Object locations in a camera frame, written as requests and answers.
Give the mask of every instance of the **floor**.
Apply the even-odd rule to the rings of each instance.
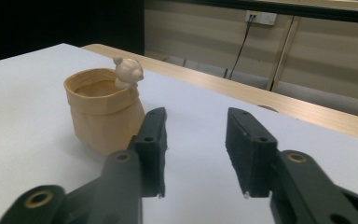
[[[225,74],[228,77],[231,72],[226,68],[192,62],[190,60],[176,57],[167,57],[164,58],[163,61],[166,63],[173,63],[186,68],[201,71],[216,77],[224,77]],[[263,90],[267,87],[268,83],[266,78],[252,76],[236,71],[233,72],[231,80]],[[337,95],[325,91],[318,91],[284,82],[279,84],[277,93],[358,116],[358,99],[355,98]]]

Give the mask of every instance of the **wall outlet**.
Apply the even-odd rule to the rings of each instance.
[[[277,14],[269,12],[260,12],[259,23],[265,25],[274,25],[275,20],[277,19]]]
[[[252,20],[252,23],[260,23],[260,14],[262,12],[259,11],[251,11],[251,10],[246,10],[246,18],[245,21],[249,21],[249,19],[251,18],[251,16],[254,16],[255,18]]]

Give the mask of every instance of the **wall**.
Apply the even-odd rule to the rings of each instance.
[[[244,18],[244,10],[147,0],[145,49],[231,68]],[[358,98],[358,23],[301,18],[291,26],[292,18],[278,15],[273,27],[253,24],[236,70],[275,76],[275,91],[284,81]]]
[[[236,70],[269,76],[286,19],[280,16],[273,27],[252,25]],[[244,10],[146,1],[146,50],[231,68],[245,29]]]

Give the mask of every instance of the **wooden table edge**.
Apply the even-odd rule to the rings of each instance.
[[[252,105],[266,105],[292,118],[358,137],[358,117],[351,114],[101,44],[87,45],[82,47],[82,49],[106,57],[120,55],[125,58],[132,58],[138,60],[144,69],[167,77],[174,77],[198,87],[217,91]]]

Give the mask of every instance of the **desk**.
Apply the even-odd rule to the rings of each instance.
[[[83,49],[107,57],[112,57],[117,54],[128,58],[134,58],[141,62],[144,68],[148,70],[155,71],[168,77],[174,77],[198,87],[223,93],[252,105],[266,105],[290,117],[305,120],[337,132],[347,133],[358,137],[358,117],[354,115],[299,101],[274,92],[263,91],[220,77],[209,76],[191,69],[163,63],[158,60],[104,45],[88,45],[83,47]]]
[[[339,120],[329,119],[337,113],[348,128],[346,119],[353,124],[358,118],[117,49],[85,49],[139,60],[145,67],[138,87],[145,111],[167,109],[166,197],[143,200],[145,224],[273,223],[269,199],[241,195],[225,149],[230,106],[252,113],[278,139],[279,150],[311,155],[334,183],[358,193],[358,137],[293,118],[289,111],[330,124]],[[110,58],[85,49],[61,44],[0,61],[0,216],[28,189],[60,185],[70,192],[100,175],[103,158],[75,137],[62,85],[78,71],[114,67]]]

